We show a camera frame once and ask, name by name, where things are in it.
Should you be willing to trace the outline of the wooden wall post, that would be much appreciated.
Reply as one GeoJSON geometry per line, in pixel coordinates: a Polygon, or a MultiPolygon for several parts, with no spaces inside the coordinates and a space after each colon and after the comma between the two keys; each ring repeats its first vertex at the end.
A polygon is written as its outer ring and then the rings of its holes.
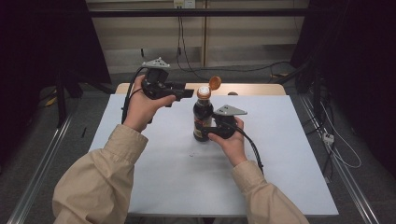
{"type": "MultiPolygon", "coordinates": [[[[202,0],[202,9],[210,8],[210,0],[202,0]]],[[[201,47],[201,65],[206,67],[207,54],[207,17],[202,17],[202,47],[201,47]]]]}

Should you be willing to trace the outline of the person's right hand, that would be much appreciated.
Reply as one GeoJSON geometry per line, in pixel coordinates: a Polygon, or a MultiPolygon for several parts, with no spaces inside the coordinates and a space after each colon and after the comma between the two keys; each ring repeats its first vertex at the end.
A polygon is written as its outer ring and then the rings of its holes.
{"type": "Polygon", "coordinates": [[[208,137],[222,148],[233,167],[247,160],[244,136],[241,133],[235,132],[228,139],[223,139],[214,133],[209,133],[208,137]]]}

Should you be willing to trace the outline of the person's left hand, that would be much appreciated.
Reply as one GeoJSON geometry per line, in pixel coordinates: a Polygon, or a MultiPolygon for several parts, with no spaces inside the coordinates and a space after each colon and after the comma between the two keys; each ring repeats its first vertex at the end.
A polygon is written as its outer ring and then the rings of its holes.
{"type": "Polygon", "coordinates": [[[134,84],[133,93],[128,106],[127,116],[122,124],[139,133],[146,129],[158,109],[170,105],[176,100],[174,95],[168,95],[156,100],[149,99],[141,90],[140,81],[134,84]]]}

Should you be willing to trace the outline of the metal floor rail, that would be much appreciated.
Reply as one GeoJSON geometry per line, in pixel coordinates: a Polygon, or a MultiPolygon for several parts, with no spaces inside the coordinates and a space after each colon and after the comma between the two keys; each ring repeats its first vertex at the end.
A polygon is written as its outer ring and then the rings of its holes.
{"type": "Polygon", "coordinates": [[[304,106],[307,115],[309,116],[310,122],[315,127],[315,132],[318,134],[320,141],[324,144],[326,152],[328,153],[328,157],[332,160],[332,167],[335,168],[340,175],[346,187],[346,190],[348,191],[353,203],[356,205],[364,223],[380,224],[380,221],[377,218],[373,207],[370,205],[358,182],[354,178],[353,174],[350,172],[350,168],[357,169],[362,166],[361,157],[356,152],[356,150],[348,143],[348,141],[336,130],[332,122],[332,118],[327,112],[326,107],[323,105],[323,103],[320,103],[318,108],[320,111],[323,112],[327,123],[330,125],[329,128],[320,124],[318,116],[314,114],[314,104],[311,102],[309,97],[300,95],[299,98],[304,106]],[[352,165],[349,162],[346,162],[340,154],[338,148],[335,146],[335,143],[333,143],[331,146],[325,144],[322,141],[323,133],[333,134],[337,140],[340,140],[342,143],[346,144],[346,146],[358,159],[358,164],[352,165]]]}
{"type": "Polygon", "coordinates": [[[17,205],[11,213],[7,224],[24,224],[24,221],[27,218],[31,207],[33,206],[43,181],[48,175],[50,166],[58,152],[58,149],[64,140],[64,136],[69,129],[72,118],[72,114],[68,115],[64,122],[56,128],[55,133],[46,148],[44,156],[40,160],[38,166],[35,168],[33,177],[29,181],[28,186],[25,188],[22,196],[17,202],[17,205]]]}

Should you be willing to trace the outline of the white wall socket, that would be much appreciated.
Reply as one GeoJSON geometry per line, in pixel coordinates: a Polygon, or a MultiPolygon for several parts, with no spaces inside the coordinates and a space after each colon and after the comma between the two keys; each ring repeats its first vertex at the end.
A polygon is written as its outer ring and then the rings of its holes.
{"type": "Polygon", "coordinates": [[[174,0],[174,8],[196,8],[195,0],[174,0]]]}

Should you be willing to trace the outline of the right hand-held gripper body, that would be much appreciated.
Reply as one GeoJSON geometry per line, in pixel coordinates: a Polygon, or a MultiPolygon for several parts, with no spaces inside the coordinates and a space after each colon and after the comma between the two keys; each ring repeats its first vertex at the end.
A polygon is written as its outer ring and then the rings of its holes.
{"type": "Polygon", "coordinates": [[[214,114],[220,115],[220,122],[216,126],[218,132],[216,135],[223,139],[230,138],[236,131],[237,122],[235,120],[236,116],[246,115],[248,112],[231,105],[224,105],[217,109],[214,114]]]}

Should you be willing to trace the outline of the white table board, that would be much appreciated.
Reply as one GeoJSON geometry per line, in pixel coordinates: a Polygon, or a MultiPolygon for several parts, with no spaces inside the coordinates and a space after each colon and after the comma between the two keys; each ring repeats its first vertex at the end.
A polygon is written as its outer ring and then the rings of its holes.
{"type": "MultiPolygon", "coordinates": [[[[264,176],[307,216],[338,210],[304,134],[291,99],[283,96],[215,95],[215,107],[231,105],[242,117],[247,157],[260,159],[264,176]]],[[[160,109],[144,131],[148,144],[134,170],[129,213],[136,216],[242,217],[245,200],[232,166],[214,142],[194,139],[193,99],[160,109]]]]}

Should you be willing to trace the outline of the dark curtain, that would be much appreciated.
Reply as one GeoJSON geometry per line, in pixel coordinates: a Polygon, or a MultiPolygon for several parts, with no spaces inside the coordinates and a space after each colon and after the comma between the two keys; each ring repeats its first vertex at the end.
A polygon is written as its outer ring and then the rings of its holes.
{"type": "Polygon", "coordinates": [[[25,135],[39,94],[109,84],[86,0],[0,0],[0,169],[25,135]]]}
{"type": "Polygon", "coordinates": [[[290,63],[307,61],[332,20],[321,74],[374,157],[396,178],[396,0],[309,0],[336,14],[304,18],[290,63]]]}

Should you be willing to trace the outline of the dark sauce bottle brown cap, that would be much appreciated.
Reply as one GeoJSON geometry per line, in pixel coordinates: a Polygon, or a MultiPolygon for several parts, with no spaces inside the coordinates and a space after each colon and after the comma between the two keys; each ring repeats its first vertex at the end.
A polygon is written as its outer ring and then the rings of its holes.
{"type": "Polygon", "coordinates": [[[214,107],[210,102],[212,91],[217,90],[221,85],[221,78],[213,76],[209,79],[207,86],[201,86],[197,90],[197,101],[193,106],[194,130],[193,136],[199,142],[205,142],[208,137],[203,134],[203,127],[210,127],[212,124],[212,115],[214,107]]]}

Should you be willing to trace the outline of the black metal stand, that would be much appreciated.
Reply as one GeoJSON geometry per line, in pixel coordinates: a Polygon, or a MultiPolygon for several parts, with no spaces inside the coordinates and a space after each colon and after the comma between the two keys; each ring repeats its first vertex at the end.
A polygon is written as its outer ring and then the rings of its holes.
{"type": "Polygon", "coordinates": [[[80,98],[83,94],[83,90],[78,84],[78,74],[72,70],[60,70],[55,76],[55,82],[58,103],[57,127],[60,128],[67,117],[64,91],[68,91],[72,98],[80,98]]]}

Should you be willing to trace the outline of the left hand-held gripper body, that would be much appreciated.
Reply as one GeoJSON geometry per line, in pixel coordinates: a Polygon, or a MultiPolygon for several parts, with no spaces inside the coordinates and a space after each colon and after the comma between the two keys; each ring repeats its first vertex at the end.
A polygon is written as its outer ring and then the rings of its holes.
{"type": "Polygon", "coordinates": [[[159,57],[149,62],[143,62],[142,67],[148,69],[141,87],[149,99],[156,100],[165,96],[176,95],[172,89],[172,84],[166,82],[169,76],[167,72],[170,67],[169,63],[159,57]]]}

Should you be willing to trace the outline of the wooden table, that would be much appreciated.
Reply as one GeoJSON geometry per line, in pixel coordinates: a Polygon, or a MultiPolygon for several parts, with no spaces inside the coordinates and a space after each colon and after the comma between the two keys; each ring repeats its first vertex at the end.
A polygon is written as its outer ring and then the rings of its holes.
{"type": "MultiPolygon", "coordinates": [[[[121,83],[116,88],[116,94],[126,94],[129,83],[121,83]]],[[[187,83],[187,89],[194,89],[194,93],[201,86],[207,83],[187,83]]],[[[231,92],[237,95],[286,95],[283,86],[279,84],[249,84],[249,83],[222,83],[219,89],[212,92],[212,95],[228,95],[231,92]]]]}

